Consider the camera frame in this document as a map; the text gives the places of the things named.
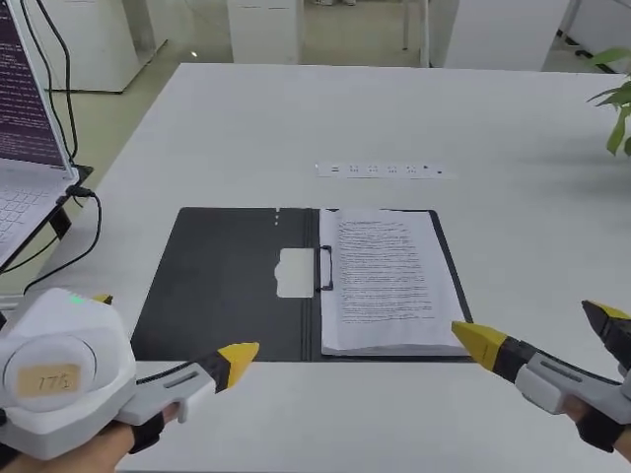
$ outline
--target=leaf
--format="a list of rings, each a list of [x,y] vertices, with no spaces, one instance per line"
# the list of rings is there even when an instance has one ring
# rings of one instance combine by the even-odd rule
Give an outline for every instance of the leaf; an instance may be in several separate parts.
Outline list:
[[[600,94],[596,94],[595,96],[593,96],[588,101],[593,101],[593,100],[598,99],[598,98],[600,98],[602,96],[606,96],[607,94],[612,94],[614,92],[618,92],[619,90],[620,90],[619,87],[616,87],[615,89],[609,89],[608,91],[604,91],[604,92],[601,92]]]
[[[588,62],[592,65],[606,64],[608,62],[631,57],[631,49],[628,47],[611,47],[590,59]]]
[[[631,89],[622,89],[614,94],[611,94],[611,96],[598,103],[596,106],[608,104],[625,105],[627,103],[631,103]]]
[[[622,143],[622,139],[624,138],[624,133],[626,132],[626,119],[627,116],[629,116],[629,113],[631,113],[631,108],[629,107],[620,110],[618,121],[613,127],[611,135],[609,135],[609,139],[607,140],[607,151],[613,156],[615,156],[615,152],[618,151],[618,148]]]
[[[608,91],[601,92],[600,94],[597,94],[597,95],[593,96],[588,101],[593,101],[593,100],[598,99],[598,98],[600,98],[602,96],[606,96],[607,94],[613,94],[614,92],[619,92],[619,91],[623,91],[623,90],[627,90],[627,89],[631,90],[631,81],[625,82],[620,87],[617,87],[615,89],[609,89]]]

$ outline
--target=laptop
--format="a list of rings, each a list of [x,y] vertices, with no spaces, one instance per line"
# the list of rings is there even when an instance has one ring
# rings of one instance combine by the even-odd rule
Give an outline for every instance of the laptop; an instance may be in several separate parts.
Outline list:
[[[15,12],[0,0],[0,268],[79,180],[60,137]]]

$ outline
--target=sticker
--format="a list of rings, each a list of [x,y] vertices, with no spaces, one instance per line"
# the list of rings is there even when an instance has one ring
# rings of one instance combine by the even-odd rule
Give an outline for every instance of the sticker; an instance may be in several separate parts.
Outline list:
[[[282,299],[312,298],[314,266],[313,248],[282,248],[274,268],[276,296]]]
[[[453,179],[443,167],[422,163],[318,163],[319,177],[368,179]]]
[[[37,365],[18,371],[18,396],[43,397],[79,390],[79,365]]]

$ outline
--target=floor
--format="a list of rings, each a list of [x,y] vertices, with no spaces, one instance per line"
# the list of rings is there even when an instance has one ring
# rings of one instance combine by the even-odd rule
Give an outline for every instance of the floor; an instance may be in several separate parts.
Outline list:
[[[232,62],[225,3],[184,0],[184,5],[188,17],[185,28],[174,30],[173,39],[124,94],[73,95],[80,142],[77,162],[95,168],[89,186],[95,187],[101,180],[179,63]],[[411,18],[418,18],[418,6],[412,3],[411,7]],[[421,34],[417,22],[411,22],[409,49],[403,51],[401,48],[400,3],[359,0],[354,7],[307,3],[305,16],[304,62],[307,64],[419,66]],[[558,40],[553,44],[543,70],[598,72]],[[56,97],[55,102],[58,109],[65,109],[62,97]],[[81,210],[72,202],[66,207],[71,217]],[[52,231],[46,229],[17,261],[29,257],[51,239]],[[0,294],[20,292],[37,274],[53,248],[23,268],[0,275]]]

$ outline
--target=laptop keyboard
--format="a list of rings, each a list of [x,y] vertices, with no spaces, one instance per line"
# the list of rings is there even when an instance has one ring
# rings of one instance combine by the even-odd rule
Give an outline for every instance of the laptop keyboard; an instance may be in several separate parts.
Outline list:
[[[29,222],[32,210],[50,201],[50,188],[0,186],[0,247],[15,237]]]

